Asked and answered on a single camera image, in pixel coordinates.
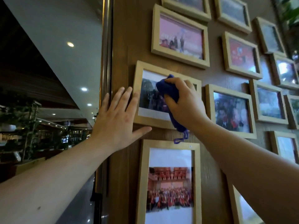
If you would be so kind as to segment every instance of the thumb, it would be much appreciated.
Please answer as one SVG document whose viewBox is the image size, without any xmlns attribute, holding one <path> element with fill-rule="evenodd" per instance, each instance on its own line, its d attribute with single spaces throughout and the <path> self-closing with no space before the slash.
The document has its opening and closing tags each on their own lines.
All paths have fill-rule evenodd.
<svg viewBox="0 0 299 224">
<path fill-rule="evenodd" d="M 151 127 L 143 127 L 140 128 L 136 131 L 134 131 L 132 133 L 132 142 L 136 141 L 137 139 L 141 138 L 142 136 L 144 136 L 145 134 L 147 134 L 148 132 L 150 132 L 152 130 Z"/>
<path fill-rule="evenodd" d="M 169 107 L 170 111 L 174 110 L 177 106 L 177 103 L 167 94 L 164 94 L 165 102 Z"/>
</svg>

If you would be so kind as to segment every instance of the picture glass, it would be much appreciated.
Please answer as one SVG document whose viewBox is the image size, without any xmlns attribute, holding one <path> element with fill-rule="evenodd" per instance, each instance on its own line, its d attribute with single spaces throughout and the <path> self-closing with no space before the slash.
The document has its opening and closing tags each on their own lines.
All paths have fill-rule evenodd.
<svg viewBox="0 0 299 224">
<path fill-rule="evenodd" d="M 150 149 L 145 224 L 193 223 L 191 150 Z"/>
<path fill-rule="evenodd" d="M 247 99 L 214 92 L 216 124 L 229 131 L 251 133 Z"/>
<path fill-rule="evenodd" d="M 247 71 L 257 72 L 254 48 L 235 39 L 229 39 L 231 63 Z"/>
<path fill-rule="evenodd" d="M 220 0 L 222 13 L 227 14 L 231 18 L 248 25 L 247 15 L 244 5 L 235 0 Z"/>
<path fill-rule="evenodd" d="M 267 48 L 271 51 L 283 52 L 275 27 L 269 24 L 262 23 L 261 29 Z"/>
<path fill-rule="evenodd" d="M 173 0 L 189 7 L 194 7 L 200 11 L 204 11 L 203 0 Z"/>
<path fill-rule="evenodd" d="M 165 75 L 143 70 L 138 109 L 139 116 L 170 121 L 168 107 L 156 87 L 156 83 L 165 78 Z"/>
<path fill-rule="evenodd" d="M 296 163 L 294 140 L 288 137 L 277 137 L 280 155 Z"/>
<path fill-rule="evenodd" d="M 291 105 L 294 110 L 296 123 L 299 124 L 299 100 L 291 99 Z"/>
<path fill-rule="evenodd" d="M 294 69 L 293 64 L 279 59 L 276 64 L 278 66 L 279 77 L 282 82 L 288 82 L 294 85 L 298 84 L 296 70 Z"/>
<path fill-rule="evenodd" d="M 285 119 L 281 110 L 281 99 L 278 92 L 257 87 L 260 102 L 260 111 L 263 116 Z"/>
<path fill-rule="evenodd" d="M 260 217 L 255 213 L 251 206 L 246 202 L 243 196 L 239 196 L 239 202 L 241 205 L 242 218 L 244 223 L 251 223 L 254 220 L 259 220 Z"/>
<path fill-rule="evenodd" d="M 203 30 L 160 15 L 159 45 L 173 51 L 203 59 Z"/>
</svg>

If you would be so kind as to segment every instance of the person's left hand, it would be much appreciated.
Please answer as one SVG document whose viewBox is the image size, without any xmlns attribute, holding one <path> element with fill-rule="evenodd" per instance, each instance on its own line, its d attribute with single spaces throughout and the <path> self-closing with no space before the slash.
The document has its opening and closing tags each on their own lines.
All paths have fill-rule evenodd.
<svg viewBox="0 0 299 224">
<path fill-rule="evenodd" d="M 129 146 L 152 130 L 151 127 L 142 127 L 133 132 L 133 120 L 140 94 L 135 92 L 128 105 L 132 87 L 123 94 L 124 90 L 123 87 L 118 90 L 109 108 L 109 94 L 106 94 L 90 138 L 112 153 Z"/>
</svg>

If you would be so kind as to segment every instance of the person's right arm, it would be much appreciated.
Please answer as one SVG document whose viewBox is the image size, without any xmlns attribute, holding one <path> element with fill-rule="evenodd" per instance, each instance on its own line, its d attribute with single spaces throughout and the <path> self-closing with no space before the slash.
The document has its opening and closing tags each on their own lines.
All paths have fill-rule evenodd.
<svg viewBox="0 0 299 224">
<path fill-rule="evenodd" d="M 299 165 L 214 124 L 191 82 L 180 78 L 166 81 L 179 90 L 177 103 L 165 95 L 174 118 L 205 145 L 263 221 L 299 223 Z"/>
</svg>

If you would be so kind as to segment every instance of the wooden picture frame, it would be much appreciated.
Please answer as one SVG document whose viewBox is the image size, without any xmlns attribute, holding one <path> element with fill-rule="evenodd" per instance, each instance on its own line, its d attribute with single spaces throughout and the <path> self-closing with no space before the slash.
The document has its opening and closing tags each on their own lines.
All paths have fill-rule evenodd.
<svg viewBox="0 0 299 224">
<path fill-rule="evenodd" d="M 297 122 L 296 114 L 294 112 L 294 108 L 292 105 L 292 100 L 296 100 L 299 102 L 299 96 L 294 96 L 294 95 L 284 95 L 284 99 L 286 102 L 286 111 L 288 113 L 288 119 L 290 123 L 290 127 L 294 130 L 299 129 L 299 124 Z"/>
<path fill-rule="evenodd" d="M 244 224 L 244 223 L 246 223 L 246 224 L 262 224 L 262 223 L 264 223 L 263 220 L 256 213 L 253 217 L 244 221 L 244 217 L 242 215 L 241 198 L 242 198 L 243 206 L 247 207 L 249 205 L 245 201 L 245 199 L 241 196 L 241 194 L 238 192 L 238 190 L 233 186 L 233 184 L 229 180 L 227 180 L 227 182 L 228 182 L 228 191 L 229 191 L 231 209 L 233 212 L 234 224 Z"/>
<path fill-rule="evenodd" d="M 175 12 L 208 22 L 211 20 L 209 0 L 202 0 L 203 11 L 175 0 L 162 0 L 162 6 Z"/>
<path fill-rule="evenodd" d="M 171 21 L 175 21 L 179 24 L 191 27 L 193 30 L 202 31 L 202 59 L 196 58 L 195 56 L 186 55 L 180 51 L 172 50 L 168 47 L 162 47 L 160 45 L 160 16 L 170 18 Z M 209 54 L 209 42 L 207 27 L 201 25 L 195 21 L 192 21 L 180 14 L 172 12 L 162 6 L 155 4 L 153 11 L 152 21 L 152 53 L 165 56 L 170 59 L 174 59 L 185 64 L 190 64 L 203 69 L 210 67 L 210 54 Z"/>
<path fill-rule="evenodd" d="M 283 79 L 280 78 L 280 70 L 279 70 L 279 66 L 277 61 L 284 61 L 286 63 L 291 64 L 292 69 L 293 69 L 293 73 L 295 74 L 295 78 L 294 80 L 297 81 L 297 83 L 290 83 L 290 82 L 286 82 Z M 298 77 L 298 73 L 296 70 L 296 66 L 295 66 L 295 62 L 291 59 L 288 59 L 286 57 L 283 56 L 279 56 L 276 54 L 272 54 L 271 55 L 271 63 L 272 63 L 272 68 L 273 68 L 273 72 L 274 72 L 274 80 L 275 80 L 275 84 L 279 87 L 283 87 L 283 88 L 287 88 L 287 89 L 299 89 L 299 77 Z"/>
<path fill-rule="evenodd" d="M 280 132 L 280 131 L 270 131 L 270 140 L 271 140 L 271 145 L 272 145 L 272 151 L 279 156 L 284 157 L 284 152 L 282 153 L 282 148 L 280 148 L 278 137 L 285 137 L 285 138 L 290 138 L 293 141 L 293 148 L 294 148 L 294 159 L 295 163 L 299 164 L 299 145 L 297 141 L 297 136 L 294 133 L 286 133 L 286 132 Z"/>
<path fill-rule="evenodd" d="M 280 113 L 284 119 L 265 116 L 262 114 L 262 111 L 260 109 L 258 87 L 277 93 Z M 249 80 L 249 89 L 250 89 L 250 94 L 252 96 L 253 112 L 254 112 L 256 121 L 279 123 L 279 124 L 289 124 L 288 117 L 286 114 L 286 104 L 283 99 L 283 94 L 282 94 L 281 88 L 251 79 L 251 80 Z"/>
<path fill-rule="evenodd" d="M 162 150 L 191 150 L 192 151 L 193 183 L 195 184 L 195 186 L 193 186 L 193 193 L 194 193 L 193 223 L 201 224 L 202 208 L 201 208 L 200 145 L 196 143 L 186 143 L 186 142 L 174 144 L 173 141 L 158 141 L 158 140 L 142 140 L 138 194 L 137 194 L 136 224 L 145 223 L 148 174 L 149 174 L 149 167 L 150 167 L 149 166 L 150 150 L 153 148 L 162 149 Z"/>
<path fill-rule="evenodd" d="M 214 92 L 229 95 L 241 99 L 247 100 L 247 107 L 248 107 L 248 125 L 250 128 L 249 132 L 237 132 L 237 131 L 231 131 L 232 133 L 242 137 L 242 138 L 248 138 L 248 139 L 257 139 L 256 137 L 256 127 L 255 127 L 255 121 L 254 121 L 254 114 L 253 114 L 253 106 L 252 106 L 252 98 L 251 95 L 241 93 L 235 90 L 230 90 L 223 88 L 221 86 L 216 86 L 212 84 L 208 84 L 205 86 L 206 91 L 206 110 L 207 110 L 207 116 L 212 120 L 212 122 L 216 123 L 216 111 L 215 111 L 215 100 L 214 100 Z"/>
<path fill-rule="evenodd" d="M 278 31 L 277 26 L 274 23 L 271 23 L 270 21 L 267 21 L 267 20 L 265 20 L 263 18 L 260 18 L 260 17 L 256 17 L 255 22 L 257 24 L 258 34 L 259 34 L 260 40 L 262 42 L 262 48 L 263 48 L 264 53 L 266 53 L 266 54 L 274 53 L 274 54 L 286 57 L 286 50 L 283 46 L 283 43 L 282 43 L 281 37 L 279 35 L 279 31 Z M 267 38 L 265 37 L 265 34 L 263 33 L 263 30 L 262 30 L 262 25 L 263 24 L 265 24 L 267 26 L 271 26 L 271 27 L 274 28 L 274 32 L 277 35 L 278 45 L 281 47 L 282 52 L 277 51 L 277 50 L 273 50 L 269 47 L 269 45 L 267 45 Z"/>
<path fill-rule="evenodd" d="M 244 67 L 239 67 L 237 65 L 233 65 L 232 58 L 231 58 L 231 48 L 230 48 L 230 39 L 235 40 L 244 46 L 249 46 L 253 49 L 253 58 L 255 63 L 256 72 L 249 71 L 248 69 L 245 69 Z M 253 79 L 262 79 L 262 70 L 261 70 L 261 64 L 260 64 L 260 54 L 257 45 L 246 41 L 242 38 L 239 38 L 231 33 L 228 33 L 225 31 L 222 34 L 222 45 L 223 45 L 223 57 L 224 57 L 224 64 L 226 71 L 230 71 L 239 75 L 246 76 L 248 78 Z"/>
<path fill-rule="evenodd" d="M 201 97 L 201 87 L 202 82 L 198 79 L 193 79 L 191 77 L 188 77 L 186 75 L 179 74 L 177 72 L 173 72 L 161 67 L 157 67 L 155 65 L 151 65 L 142 61 L 137 61 L 136 69 L 135 69 L 135 76 L 134 76 L 134 83 L 133 83 L 133 92 L 139 91 L 141 93 L 141 86 L 142 86 L 142 79 L 143 79 L 143 73 L 144 71 L 149 71 L 152 74 L 158 74 L 161 78 L 158 80 L 160 81 L 162 78 L 167 78 L 168 75 L 173 75 L 175 77 L 180 77 L 183 80 L 189 80 L 193 85 L 196 85 L 196 91 Z M 140 100 L 138 101 L 137 111 L 134 117 L 134 123 L 147 125 L 147 126 L 153 126 L 153 127 L 159 127 L 159 128 L 165 128 L 165 129 L 175 129 L 172 122 L 169 120 L 163 120 L 163 119 L 157 119 L 152 118 L 147 115 L 140 115 L 141 109 L 140 109 Z"/>
<path fill-rule="evenodd" d="M 247 34 L 251 33 L 252 27 L 251 27 L 247 3 L 245 3 L 241 0 L 231 0 L 231 1 L 243 6 L 245 23 L 242 23 L 241 21 L 237 20 L 236 18 L 231 17 L 230 15 L 224 13 L 223 9 L 222 9 L 222 5 L 221 5 L 221 0 L 215 0 L 216 13 L 217 13 L 218 20 L 237 29 L 237 30 L 240 30 L 244 33 L 247 33 Z"/>
</svg>

